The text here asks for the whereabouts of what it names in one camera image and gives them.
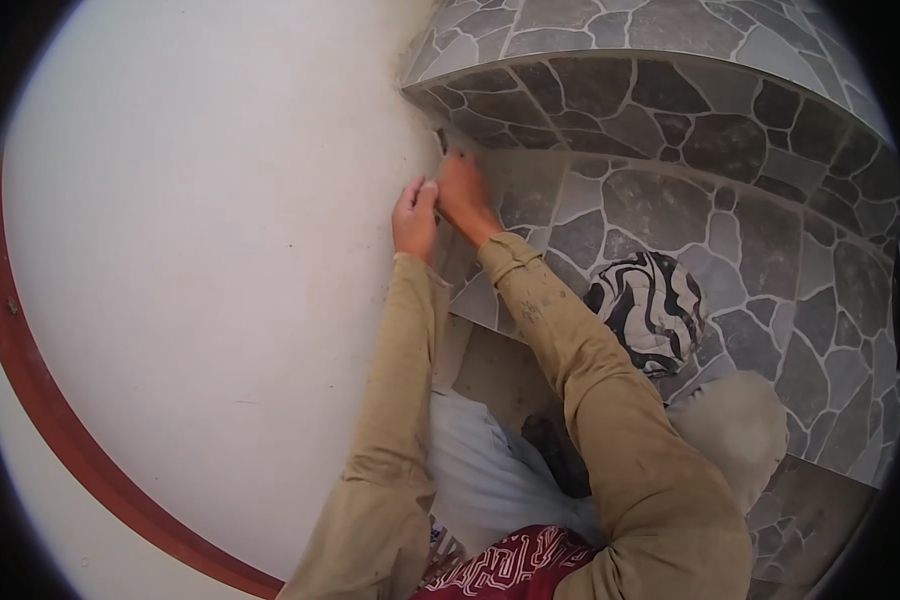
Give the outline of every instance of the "tiled step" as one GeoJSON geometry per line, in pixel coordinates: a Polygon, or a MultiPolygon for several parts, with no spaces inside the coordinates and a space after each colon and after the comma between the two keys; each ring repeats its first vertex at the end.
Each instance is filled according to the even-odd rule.
{"type": "MultiPolygon", "coordinates": [[[[835,37],[807,2],[451,0],[404,92],[487,149],[502,223],[577,294],[642,249],[695,276],[709,324],[665,401],[756,371],[792,454],[875,484],[900,425],[900,169],[835,37]]],[[[451,310],[518,337],[475,258],[452,240],[451,310]]]]}
{"type": "Polygon", "coordinates": [[[812,0],[446,0],[421,36],[404,86],[542,53],[662,51],[793,82],[889,139],[848,48],[812,0]]]}
{"type": "MultiPolygon", "coordinates": [[[[879,247],[803,204],[679,165],[545,150],[482,160],[501,222],[576,294],[641,250],[695,277],[710,317],[684,369],[654,380],[665,402],[729,370],[755,371],[787,406],[793,455],[878,485],[900,427],[891,263],[879,247]]],[[[442,274],[452,312],[518,337],[463,238],[442,274]]]]}

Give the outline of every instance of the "right hand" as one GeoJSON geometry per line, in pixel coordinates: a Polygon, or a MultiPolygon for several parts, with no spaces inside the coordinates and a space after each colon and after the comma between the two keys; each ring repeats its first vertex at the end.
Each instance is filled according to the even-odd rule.
{"type": "Polygon", "coordinates": [[[436,209],[474,248],[480,250],[493,234],[504,231],[472,150],[451,146],[440,162],[436,183],[436,209]]]}

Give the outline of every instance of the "tile grout line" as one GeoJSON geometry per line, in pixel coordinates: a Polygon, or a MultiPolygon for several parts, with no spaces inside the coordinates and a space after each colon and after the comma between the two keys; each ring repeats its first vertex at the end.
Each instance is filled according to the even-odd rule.
{"type": "Polygon", "coordinates": [[[527,0],[520,0],[520,6],[517,6],[516,8],[516,13],[513,15],[513,23],[510,24],[509,31],[506,33],[504,45],[500,48],[501,61],[503,61],[504,58],[507,58],[507,50],[510,48],[511,42],[514,40],[514,36],[516,36],[516,24],[520,22],[520,17],[523,15],[523,7],[526,4],[527,0]]]}
{"type": "MultiPolygon", "coordinates": [[[[542,60],[540,61],[540,64],[541,64],[541,65],[544,65],[544,66],[547,65],[547,63],[546,63],[546,62],[543,62],[542,60]]],[[[513,66],[512,66],[511,64],[505,64],[505,65],[501,65],[500,68],[503,68],[503,69],[505,70],[505,72],[506,72],[510,77],[513,78],[513,80],[516,82],[516,85],[517,85],[517,89],[518,89],[518,90],[521,90],[521,91],[523,91],[525,94],[527,94],[527,97],[529,98],[529,101],[533,103],[533,105],[536,107],[536,109],[537,109],[538,111],[540,111],[540,114],[543,115],[544,120],[545,120],[545,121],[547,122],[547,124],[550,126],[550,133],[553,134],[553,136],[557,139],[557,141],[559,141],[561,144],[563,144],[563,146],[564,146],[567,150],[569,150],[569,149],[570,149],[570,146],[567,144],[566,139],[564,139],[564,134],[560,131],[559,128],[557,128],[556,125],[554,125],[553,120],[550,118],[550,114],[547,113],[547,111],[543,109],[543,106],[540,105],[540,102],[538,102],[537,97],[534,96],[534,93],[530,91],[530,89],[528,88],[526,82],[524,82],[524,80],[523,80],[522,78],[519,78],[519,77],[517,76],[516,71],[514,70],[513,66]]]]}

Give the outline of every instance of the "person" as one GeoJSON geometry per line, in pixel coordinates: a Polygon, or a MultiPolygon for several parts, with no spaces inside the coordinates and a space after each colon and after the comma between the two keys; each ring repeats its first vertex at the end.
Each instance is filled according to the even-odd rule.
{"type": "Polygon", "coordinates": [[[349,454],[278,598],[746,597],[744,513],[786,449],[770,385],[737,372],[668,418],[612,331],[539,251],[504,232],[470,151],[451,148],[436,181],[420,175],[404,188],[392,229],[393,274],[349,454]],[[478,249],[561,399],[592,498],[560,494],[540,454],[485,405],[431,389],[449,306],[429,267],[435,210],[478,249]],[[419,588],[431,512],[472,558],[419,588]]]}

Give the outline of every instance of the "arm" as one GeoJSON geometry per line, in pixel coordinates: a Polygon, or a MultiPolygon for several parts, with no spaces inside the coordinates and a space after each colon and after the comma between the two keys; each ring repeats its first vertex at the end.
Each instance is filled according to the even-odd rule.
{"type": "Polygon", "coordinates": [[[502,232],[472,156],[445,160],[440,188],[441,212],[479,248],[480,263],[563,400],[609,540],[556,596],[746,596],[750,538],[723,475],[673,429],[659,394],[612,331],[540,252],[502,232]],[[457,180],[466,183],[452,184],[457,180]]]}
{"type": "Polygon", "coordinates": [[[422,184],[393,210],[393,276],[343,474],[278,598],[406,598],[423,574],[436,491],[430,384],[449,292],[427,265],[437,188],[422,184]]]}

